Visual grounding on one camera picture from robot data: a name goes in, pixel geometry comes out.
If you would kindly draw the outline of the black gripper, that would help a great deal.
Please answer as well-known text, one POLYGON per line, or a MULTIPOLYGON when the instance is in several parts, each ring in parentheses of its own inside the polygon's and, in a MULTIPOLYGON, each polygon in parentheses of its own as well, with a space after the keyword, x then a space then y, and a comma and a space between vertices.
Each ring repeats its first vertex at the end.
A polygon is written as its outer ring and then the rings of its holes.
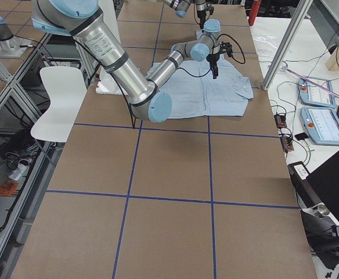
POLYGON ((195 2, 194 14, 197 15, 196 23, 203 25, 213 14, 214 7, 207 2, 195 2))
POLYGON ((217 61, 219 60, 222 54, 226 53, 228 57, 233 57, 232 45, 229 42, 221 42, 217 46, 214 46, 210 54, 206 57, 206 60, 209 62, 212 72, 212 78, 217 79, 218 77, 218 67, 217 61))

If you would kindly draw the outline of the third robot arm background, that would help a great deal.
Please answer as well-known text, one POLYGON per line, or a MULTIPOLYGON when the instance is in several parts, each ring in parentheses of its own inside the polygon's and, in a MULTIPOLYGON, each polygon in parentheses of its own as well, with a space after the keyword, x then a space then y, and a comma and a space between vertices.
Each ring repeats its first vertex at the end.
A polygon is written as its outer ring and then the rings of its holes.
POLYGON ((17 38, 0 17, 0 58, 20 58, 33 41, 27 38, 17 38))

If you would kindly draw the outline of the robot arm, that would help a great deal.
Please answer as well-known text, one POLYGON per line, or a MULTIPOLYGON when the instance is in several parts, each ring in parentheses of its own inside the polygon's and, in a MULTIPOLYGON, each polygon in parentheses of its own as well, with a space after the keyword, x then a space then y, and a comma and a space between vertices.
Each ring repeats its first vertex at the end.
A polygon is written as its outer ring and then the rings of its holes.
POLYGON ((209 19, 199 39, 177 43, 170 54, 145 77, 103 20, 97 1, 33 1, 33 26, 40 31, 79 38, 91 56, 128 94, 129 108, 142 120, 161 123, 172 111, 172 99, 160 88, 185 59, 207 60, 214 77, 222 53, 219 41, 221 24, 209 19))
POLYGON ((214 12, 214 7, 205 0, 163 0, 163 3, 173 9, 180 18, 184 18, 190 6, 194 5, 194 16, 198 18, 195 21, 200 28, 203 28, 204 23, 214 12))

